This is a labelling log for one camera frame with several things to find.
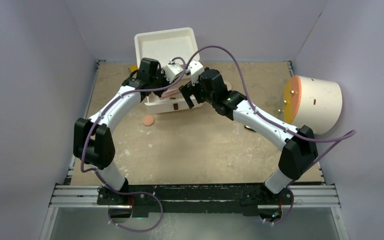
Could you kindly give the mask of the black gold compact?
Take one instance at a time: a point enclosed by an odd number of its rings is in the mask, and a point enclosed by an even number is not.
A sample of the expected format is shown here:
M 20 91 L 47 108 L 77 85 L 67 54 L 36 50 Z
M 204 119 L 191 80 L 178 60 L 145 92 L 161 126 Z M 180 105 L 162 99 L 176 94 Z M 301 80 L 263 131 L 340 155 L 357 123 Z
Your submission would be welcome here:
M 247 126 L 247 125 L 245 125 L 244 126 L 244 128 L 246 129 L 246 130 L 248 130 L 248 131 L 251 131 L 251 132 L 256 132 L 254 129 L 252 129 L 251 127 L 249 127 L 249 126 Z

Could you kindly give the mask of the pink makeup stick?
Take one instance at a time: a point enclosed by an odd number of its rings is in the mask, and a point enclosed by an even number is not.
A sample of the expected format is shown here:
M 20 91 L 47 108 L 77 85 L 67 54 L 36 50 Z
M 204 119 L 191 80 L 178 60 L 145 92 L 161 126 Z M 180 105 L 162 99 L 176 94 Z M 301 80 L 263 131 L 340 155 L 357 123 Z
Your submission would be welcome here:
M 178 92 L 178 91 L 171 91 L 171 92 L 163 93 L 159 99 L 160 99 L 160 100 L 163 100 L 163 99 L 172 99 L 172 98 L 176 99 L 176 98 L 178 98 L 179 96 L 182 96 L 182 95 L 180 94 L 180 92 Z

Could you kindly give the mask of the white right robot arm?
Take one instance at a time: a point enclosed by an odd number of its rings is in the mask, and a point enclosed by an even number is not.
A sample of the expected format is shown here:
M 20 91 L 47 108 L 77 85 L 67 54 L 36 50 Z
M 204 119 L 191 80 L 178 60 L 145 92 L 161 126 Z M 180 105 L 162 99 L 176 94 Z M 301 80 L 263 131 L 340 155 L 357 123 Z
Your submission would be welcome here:
M 301 128 L 290 125 L 256 107 L 242 93 L 229 90 L 216 69 L 188 69 L 186 73 L 191 80 L 179 90 L 189 108 L 194 106 L 191 100 L 194 96 L 198 104 L 210 104 L 219 115 L 250 127 L 281 151 L 277 169 L 260 191 L 264 202 L 274 203 L 281 191 L 298 180 L 318 157 L 315 142 L 305 140 L 314 137 L 312 129 L 306 125 Z

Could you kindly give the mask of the white three-drawer organizer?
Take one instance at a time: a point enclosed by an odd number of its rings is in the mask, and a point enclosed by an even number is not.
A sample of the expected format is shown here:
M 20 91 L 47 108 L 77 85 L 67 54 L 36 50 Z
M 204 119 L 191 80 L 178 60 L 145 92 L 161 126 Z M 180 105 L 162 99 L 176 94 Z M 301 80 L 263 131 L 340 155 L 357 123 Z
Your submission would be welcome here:
M 198 50 L 195 34 L 192 28 L 183 27 L 161 31 L 153 31 L 146 33 L 138 33 L 134 37 L 136 63 L 139 64 L 142 58 L 151 58 L 159 61 L 162 68 L 169 64 L 174 57 L 181 57 L 186 64 L 190 64 L 192 60 L 199 62 L 200 55 L 196 53 Z M 176 60 L 184 67 L 181 60 Z M 166 92 L 179 92 L 179 88 L 191 82 L 191 76 L 188 73 L 188 67 L 184 77 L 178 84 L 170 87 Z M 189 107 L 183 96 L 176 99 L 162 99 L 155 94 L 150 94 L 144 101 L 148 114 L 161 114 L 168 112 L 177 112 L 188 110 Z

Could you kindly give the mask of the round peach powder puff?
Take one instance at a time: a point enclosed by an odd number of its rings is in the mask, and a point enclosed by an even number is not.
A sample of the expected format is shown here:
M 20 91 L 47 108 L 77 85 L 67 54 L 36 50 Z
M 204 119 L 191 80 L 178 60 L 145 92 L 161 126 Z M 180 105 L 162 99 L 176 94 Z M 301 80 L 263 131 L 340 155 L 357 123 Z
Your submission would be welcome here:
M 146 127 L 152 126 L 155 123 L 155 118 L 152 115 L 146 115 L 142 118 L 142 124 Z

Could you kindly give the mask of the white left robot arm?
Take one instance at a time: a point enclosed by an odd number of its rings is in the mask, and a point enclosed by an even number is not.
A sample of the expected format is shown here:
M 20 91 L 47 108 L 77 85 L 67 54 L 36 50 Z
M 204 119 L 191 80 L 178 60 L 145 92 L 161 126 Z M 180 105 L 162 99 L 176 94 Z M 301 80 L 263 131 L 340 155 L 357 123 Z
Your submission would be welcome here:
M 172 81 L 158 60 L 144 57 L 106 105 L 89 118 L 80 117 L 74 123 L 73 155 L 80 159 L 82 173 L 92 172 L 102 182 L 103 198 L 118 205 L 129 199 L 129 182 L 114 162 L 114 129 L 150 93 L 161 95 Z

